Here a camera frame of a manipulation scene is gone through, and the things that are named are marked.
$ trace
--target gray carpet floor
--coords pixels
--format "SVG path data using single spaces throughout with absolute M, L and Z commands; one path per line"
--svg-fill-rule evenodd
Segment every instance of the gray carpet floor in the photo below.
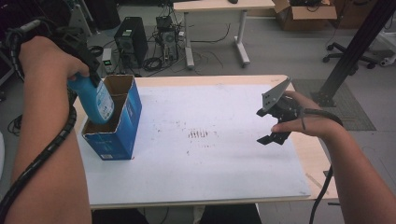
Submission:
M 323 79 L 294 79 L 292 85 L 298 92 L 312 98 L 311 93 L 319 92 L 324 82 Z M 346 83 L 341 85 L 332 100 L 335 106 L 326 106 L 323 109 L 340 118 L 347 130 L 375 131 L 374 124 L 367 117 Z

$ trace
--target desk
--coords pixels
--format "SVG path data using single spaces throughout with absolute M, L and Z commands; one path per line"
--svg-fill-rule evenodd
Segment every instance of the desk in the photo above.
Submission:
M 218 86 L 218 85 L 258 85 L 265 84 L 271 87 L 279 84 L 283 80 L 285 80 L 285 76 L 221 76 L 221 77 L 138 77 L 136 79 L 137 88 L 142 89 L 143 87 L 194 87 L 194 86 Z M 80 129 L 80 125 L 82 119 L 85 117 L 84 112 L 80 105 L 76 105 L 78 110 L 78 124 L 76 126 L 77 130 Z M 326 155 L 318 141 L 315 137 L 306 136 L 300 133 L 293 133 L 291 135 L 292 143 L 294 144 L 295 151 L 298 155 L 298 159 L 303 168 L 304 177 L 306 177 L 306 183 L 310 188 L 310 196 L 304 197 L 275 197 L 275 198 L 246 198 L 246 199 L 223 199 L 223 200 L 200 200 L 194 199 L 191 201 L 182 201 L 182 202 L 154 202 L 147 201 L 146 203 L 136 203 L 136 202 L 125 202 L 123 201 L 127 198 L 127 194 L 142 194 L 143 192 L 130 192 L 128 191 L 128 181 L 120 182 L 121 185 L 119 188 L 116 186 L 111 186 L 112 183 L 116 181 L 120 181 L 120 178 L 132 178 L 126 172 L 119 172 L 117 176 L 106 176 L 102 175 L 101 172 L 113 172 L 114 170 L 121 170 L 123 167 L 128 167 L 131 162 L 137 162 L 136 160 L 132 161 L 101 161 L 100 158 L 93 152 L 91 148 L 87 148 L 87 144 L 84 143 L 82 137 L 78 137 L 78 141 L 81 147 L 81 154 L 84 161 L 84 166 L 86 168 L 87 179 L 89 182 L 89 192 L 90 192 L 90 201 L 95 202 L 98 199 L 93 197 L 101 197 L 105 198 L 110 196 L 97 194 L 98 190 L 102 192 L 108 191 L 108 194 L 119 194 L 122 200 L 119 203 L 92 203 L 92 208 L 118 208 L 118 207 L 139 207 L 139 206 L 161 206 L 161 205 L 192 205 L 192 204 L 217 204 L 217 203 L 260 203 L 260 202 L 274 202 L 274 201 L 299 201 L 299 200 L 313 200 L 318 196 L 318 193 L 321 190 L 321 185 L 324 182 L 325 176 L 322 173 L 330 167 L 330 164 L 326 158 Z M 90 180 L 94 178 L 94 185 L 90 184 Z M 163 182 L 157 183 L 158 186 L 156 188 L 157 192 L 161 192 L 162 194 L 171 194 L 171 192 L 163 192 L 163 185 L 170 185 L 172 183 Z M 182 188 L 178 188 L 175 186 L 175 192 L 182 194 L 186 193 Z M 324 198 L 327 199 L 335 199 L 337 198 L 337 193 L 335 189 L 335 185 L 332 183 L 329 186 L 327 193 Z
M 231 23 L 239 21 L 239 32 L 238 36 L 235 37 L 235 44 L 238 48 L 239 54 L 241 55 L 242 66 L 244 67 L 250 63 L 245 47 L 242 43 L 248 9 L 273 8 L 274 6 L 273 1 L 271 0 L 239 0 L 237 4 L 232 4 L 227 0 L 201 0 L 174 3 L 174 10 L 184 13 L 187 67 L 190 69 L 194 67 L 189 25 L 195 23 Z

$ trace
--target chair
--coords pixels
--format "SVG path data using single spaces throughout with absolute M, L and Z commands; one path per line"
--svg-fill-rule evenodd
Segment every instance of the chair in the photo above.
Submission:
M 343 56 L 344 52 L 347 50 L 345 47 L 341 46 L 338 43 L 333 42 L 332 44 L 330 44 L 329 46 L 327 46 L 327 50 L 333 50 L 334 48 L 338 49 L 341 51 L 341 53 L 332 53 L 332 54 L 328 54 L 326 57 L 323 58 L 323 62 L 324 63 L 328 63 L 330 61 L 330 58 L 341 58 L 341 56 Z M 375 68 L 375 65 L 378 64 L 378 61 L 366 56 L 361 56 L 359 58 L 359 60 L 364 61 L 367 64 L 367 68 L 368 69 L 373 69 Z M 358 65 L 355 64 L 355 66 L 353 67 L 353 69 L 350 71 L 350 75 L 352 76 L 353 74 L 356 73 L 356 71 L 359 69 Z

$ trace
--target blue cardboard box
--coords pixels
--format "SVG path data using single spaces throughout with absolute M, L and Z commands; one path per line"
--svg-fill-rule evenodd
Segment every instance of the blue cardboard box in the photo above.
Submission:
M 130 160 L 142 111 L 134 76 L 107 76 L 104 83 L 114 101 L 114 114 L 101 125 L 87 119 L 82 136 L 103 161 Z

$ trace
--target hand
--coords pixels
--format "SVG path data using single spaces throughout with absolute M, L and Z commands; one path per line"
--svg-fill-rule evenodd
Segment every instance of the hand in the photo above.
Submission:
M 296 100 L 303 108 L 321 109 L 315 102 L 306 98 L 297 91 L 285 91 L 285 95 Z M 301 119 L 295 119 L 288 122 L 276 124 L 271 131 L 273 133 L 285 133 L 285 132 L 299 132 L 311 136 L 317 136 L 320 138 L 327 138 L 331 130 L 334 128 L 341 127 L 335 121 L 326 119 L 316 115 L 304 115 L 305 130 L 303 128 L 303 122 Z
M 76 79 L 75 73 L 84 77 L 89 69 L 81 60 L 63 52 L 52 41 L 43 36 L 35 36 L 21 45 L 20 61 L 26 76 L 40 74 L 39 71 L 50 70 L 54 74 L 64 71 L 69 79 Z

